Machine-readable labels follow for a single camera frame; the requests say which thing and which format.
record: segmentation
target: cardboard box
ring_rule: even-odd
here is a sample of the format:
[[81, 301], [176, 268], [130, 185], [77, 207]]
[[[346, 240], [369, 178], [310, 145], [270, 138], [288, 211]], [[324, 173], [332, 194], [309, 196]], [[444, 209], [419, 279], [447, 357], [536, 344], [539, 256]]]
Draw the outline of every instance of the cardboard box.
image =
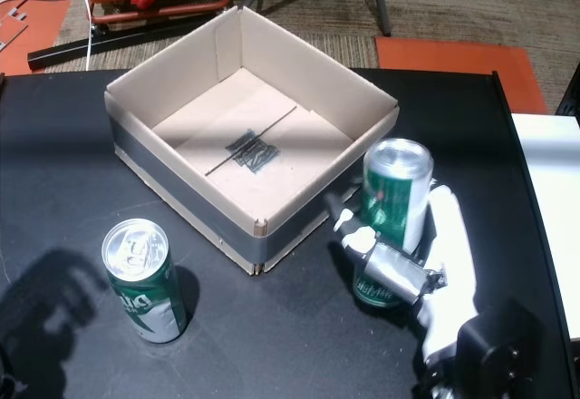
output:
[[348, 169], [398, 114], [387, 93], [237, 8], [109, 84], [105, 101], [119, 157], [248, 274], [324, 221], [324, 190], [353, 194]]

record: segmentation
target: soda can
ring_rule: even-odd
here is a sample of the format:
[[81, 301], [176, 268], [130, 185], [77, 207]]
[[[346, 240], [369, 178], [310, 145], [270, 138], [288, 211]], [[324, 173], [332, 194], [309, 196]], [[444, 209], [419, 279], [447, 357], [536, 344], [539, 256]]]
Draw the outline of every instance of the soda can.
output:
[[[375, 143], [364, 155], [364, 222], [412, 253], [421, 240], [432, 172], [433, 158], [417, 142], [386, 139]], [[354, 273], [353, 291], [375, 307], [393, 307], [401, 302], [360, 270]]]
[[141, 337], [165, 343], [187, 324], [169, 242], [159, 225], [125, 220], [102, 242], [102, 261], [115, 294]]

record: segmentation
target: table surface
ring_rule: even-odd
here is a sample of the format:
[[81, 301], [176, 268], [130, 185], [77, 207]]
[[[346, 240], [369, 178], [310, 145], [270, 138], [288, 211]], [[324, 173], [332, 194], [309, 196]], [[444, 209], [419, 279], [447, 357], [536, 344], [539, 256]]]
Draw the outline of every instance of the table surface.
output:
[[[514, 297], [542, 323], [535, 397], [575, 397], [546, 236], [491, 76], [357, 72], [399, 99], [393, 135], [425, 144], [457, 194], [478, 309]], [[0, 339], [26, 396], [412, 397], [411, 314], [355, 302], [328, 223], [249, 277], [114, 156], [102, 91], [119, 74], [11, 77], [0, 100]], [[101, 262], [107, 231], [136, 217], [168, 234], [193, 313], [166, 345], [132, 331]]]

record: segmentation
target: carpet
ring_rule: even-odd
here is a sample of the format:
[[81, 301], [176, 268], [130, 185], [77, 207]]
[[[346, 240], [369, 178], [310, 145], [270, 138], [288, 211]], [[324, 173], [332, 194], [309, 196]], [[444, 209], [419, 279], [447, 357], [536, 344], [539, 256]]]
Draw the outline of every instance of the carpet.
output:
[[[580, 61], [580, 0], [387, 0], [387, 8], [397, 38], [526, 49], [549, 112], [556, 110]], [[374, 0], [260, 0], [255, 9], [346, 66], [378, 66]], [[86, 32], [82, 1], [74, 0], [57, 43]], [[95, 55], [92, 68], [132, 67], [170, 42]], [[81, 68], [79, 60], [49, 71]]]

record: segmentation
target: aluminum can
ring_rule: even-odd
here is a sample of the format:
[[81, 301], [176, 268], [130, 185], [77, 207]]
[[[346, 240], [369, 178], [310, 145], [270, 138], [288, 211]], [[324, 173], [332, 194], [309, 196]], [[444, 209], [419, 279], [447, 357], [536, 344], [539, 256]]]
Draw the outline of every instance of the aluminum can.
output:
[[[433, 158], [415, 141], [391, 138], [364, 155], [362, 219], [382, 237], [412, 253], [421, 240]], [[394, 307], [400, 300], [387, 288], [355, 270], [353, 292], [374, 307]]]
[[153, 343], [178, 337], [187, 324], [169, 242], [146, 219], [125, 220], [102, 242], [111, 286], [138, 334]]

